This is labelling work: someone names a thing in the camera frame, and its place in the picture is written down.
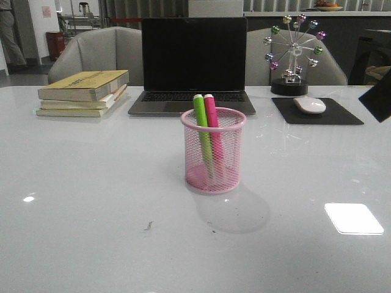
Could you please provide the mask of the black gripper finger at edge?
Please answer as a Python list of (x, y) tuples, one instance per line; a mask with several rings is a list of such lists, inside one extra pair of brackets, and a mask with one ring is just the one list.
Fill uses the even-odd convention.
[(390, 118), (390, 71), (365, 92), (359, 101), (378, 122), (381, 123)]

